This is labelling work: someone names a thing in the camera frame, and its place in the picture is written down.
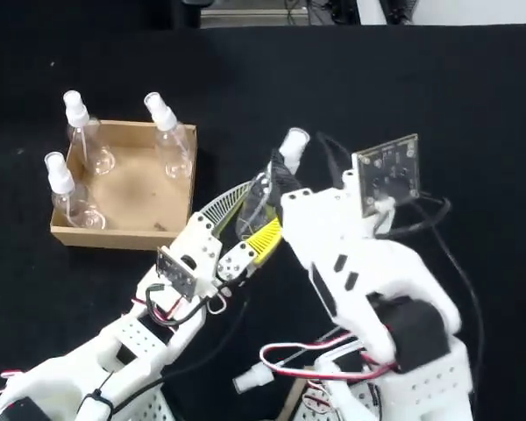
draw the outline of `spray bottle held by gripper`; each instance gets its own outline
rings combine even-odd
[[[53,206],[68,224],[76,228],[104,229],[105,216],[95,207],[88,188],[75,182],[62,153],[49,153],[45,164],[53,191]]]
[[[110,172],[115,158],[99,137],[100,121],[88,114],[77,91],[69,90],[63,99],[67,107],[68,138],[83,166],[93,175]]]

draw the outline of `cardboard tray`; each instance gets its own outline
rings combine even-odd
[[[154,149],[152,123],[102,121],[99,135],[115,156],[105,175],[84,171],[72,148],[67,165],[75,179],[86,184],[105,215],[105,230],[74,228],[56,210],[51,233],[65,246],[155,250],[175,239],[188,221],[196,164],[196,128],[187,126],[193,171],[189,180],[170,180]]]

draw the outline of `plastic bottle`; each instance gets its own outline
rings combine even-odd
[[[309,134],[303,129],[292,127],[282,141],[279,153],[291,174],[295,175],[300,166],[300,159],[309,142]],[[244,199],[236,221],[236,234],[239,239],[248,239],[260,228],[275,217],[266,205],[269,200],[271,167],[267,167],[255,176],[252,186]]]
[[[156,150],[167,176],[174,179],[189,178],[193,164],[185,126],[177,121],[177,117],[158,92],[146,95],[144,104],[158,128]]]
[[[68,224],[78,228],[104,229],[105,216],[92,203],[86,186],[74,181],[62,153],[49,153],[45,164],[53,191],[53,206],[65,216]]]
[[[67,107],[68,138],[88,172],[106,174],[115,166],[115,157],[98,137],[100,122],[90,117],[80,93],[69,90],[64,94]]]

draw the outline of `bottle cap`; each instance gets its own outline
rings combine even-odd
[[[76,128],[85,126],[89,122],[89,114],[88,109],[82,102],[80,92],[69,90],[62,99],[64,99],[64,104],[67,106],[68,123]]]
[[[74,178],[60,152],[48,153],[45,157],[51,190],[57,195],[66,195],[75,189]]]
[[[282,141],[279,152],[284,157],[284,165],[292,174],[296,174],[300,167],[300,159],[308,142],[309,134],[298,127],[288,130],[287,136]]]
[[[161,132],[166,132],[177,126],[177,117],[158,92],[150,92],[144,98],[146,108],[152,114],[152,121]]]

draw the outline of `clear plastic bottle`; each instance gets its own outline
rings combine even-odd
[[[53,191],[53,206],[65,216],[68,224],[78,228],[104,229],[105,216],[93,204],[88,188],[74,181],[62,153],[49,153],[45,164]]]
[[[144,104],[158,127],[156,150],[167,176],[174,179],[189,178],[193,164],[185,126],[177,121],[177,117],[158,92],[146,95]]]
[[[115,166],[115,157],[98,136],[99,120],[89,116],[77,91],[69,90],[63,99],[67,107],[68,138],[83,166],[91,174],[109,173]]]

